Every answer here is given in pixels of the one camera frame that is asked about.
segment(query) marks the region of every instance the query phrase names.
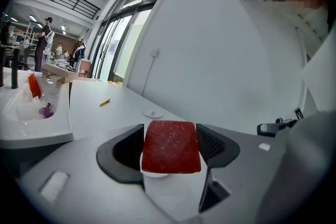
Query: white sink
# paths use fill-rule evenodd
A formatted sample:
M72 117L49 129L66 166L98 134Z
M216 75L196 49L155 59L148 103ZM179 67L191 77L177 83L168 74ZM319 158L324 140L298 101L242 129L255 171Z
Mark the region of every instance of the white sink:
M18 74L18 89L11 89L11 77L4 80L0 92L0 148L28 148L69 142L74 139L69 115L69 84L56 82L56 77L36 75L41 92L53 105L54 115L48 119L21 121L16 108L23 102L24 85L31 71Z
M7 77L9 77L10 75L11 75L11 73L4 72L4 79L6 79Z

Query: gray machine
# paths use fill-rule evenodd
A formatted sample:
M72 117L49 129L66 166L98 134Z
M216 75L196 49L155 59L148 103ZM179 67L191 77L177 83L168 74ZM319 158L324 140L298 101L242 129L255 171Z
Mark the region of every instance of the gray machine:
M317 113L275 137L197 124L207 164L199 214L184 223L265 223L300 206L328 172L336 113ZM54 223L176 223L145 193L143 125L70 142L19 184Z

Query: chair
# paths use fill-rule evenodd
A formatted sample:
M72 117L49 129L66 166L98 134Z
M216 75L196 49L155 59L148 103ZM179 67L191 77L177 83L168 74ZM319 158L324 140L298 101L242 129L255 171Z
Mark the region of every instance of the chair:
M31 45L29 45L27 48L24 49L23 51L23 62L27 63L28 57L31 53Z

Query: gray floor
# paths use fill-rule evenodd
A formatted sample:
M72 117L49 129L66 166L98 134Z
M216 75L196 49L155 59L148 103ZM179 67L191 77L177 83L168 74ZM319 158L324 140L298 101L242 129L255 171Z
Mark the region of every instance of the gray floor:
M31 70L35 69L35 61L34 61L34 56L29 56L27 59L27 64L29 65L29 68Z

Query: door frame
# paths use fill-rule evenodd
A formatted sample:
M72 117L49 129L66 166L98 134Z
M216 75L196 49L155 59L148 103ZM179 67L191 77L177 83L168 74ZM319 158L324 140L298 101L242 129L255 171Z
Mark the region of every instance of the door frame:
M110 45L110 41L113 37L113 34L114 34L115 30L117 29L117 27L120 24L120 19L115 19L115 20L110 22L110 24L114 24L114 23L115 23L115 25L112 26L112 28L110 30L111 31L110 36L106 37L106 40L105 40L104 44L101 44L103 46L103 48L101 49L101 53L100 53L99 58L98 58L97 69L96 69L96 74L98 73L98 77L100 77L101 69L102 69L102 66L103 66L103 63L104 63L106 52L108 50L108 47Z
M120 18L125 18L127 16L132 16L132 18L130 19L129 23L127 24L125 30L124 30L124 33L122 34L121 36L121 39L117 45L117 49L116 49L116 52L114 54L114 57L113 57L113 61L112 61L112 65L111 65L111 69L110 69L110 72L109 72L109 76L108 76L108 80L113 80L114 78L114 67L117 63L117 58L119 56L119 53L120 53L120 50L121 50L121 45L123 44L125 38L126 38L126 34L128 33L129 29L130 29L130 26L134 23L134 21L136 20L138 14L142 11L145 11L145 10L148 10L148 9L152 9L153 6L155 5L155 3L157 2L158 0L145 0L145 1L142 1L138 4L135 4L133 6L130 6L130 7L127 7L123 10L121 10L120 12L118 13L115 13L115 14L112 14L107 20L103 21L101 25L104 24L104 29L103 29L103 32L102 32L102 35L100 37L100 40L99 40L99 43L98 43L98 46L96 48L96 51L94 53L94 57L92 59L92 65L91 65L91 70L90 70L90 73L92 74L91 77L94 75L93 74L93 67L95 66L96 64L96 61L98 60L97 59L97 56L98 56L98 52L99 52L99 49L100 47L102 46L102 39L108 29L108 25L111 21L115 21L117 19L120 19Z

